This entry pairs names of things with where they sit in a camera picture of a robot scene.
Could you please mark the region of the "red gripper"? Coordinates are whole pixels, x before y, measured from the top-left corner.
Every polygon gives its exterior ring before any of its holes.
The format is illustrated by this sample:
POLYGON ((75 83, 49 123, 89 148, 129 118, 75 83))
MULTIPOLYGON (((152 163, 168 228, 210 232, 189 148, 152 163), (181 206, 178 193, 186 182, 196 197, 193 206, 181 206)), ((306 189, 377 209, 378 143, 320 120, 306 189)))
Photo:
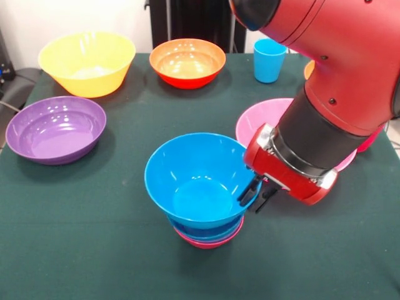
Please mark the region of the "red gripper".
POLYGON ((237 198, 246 206, 260 191, 253 202, 253 212, 259 213, 267 202, 281 189, 307 205, 325 197, 338 178, 335 168, 321 169, 310 165, 294 154, 285 144, 275 127, 264 123, 259 126, 246 147, 244 163, 256 174, 237 198))

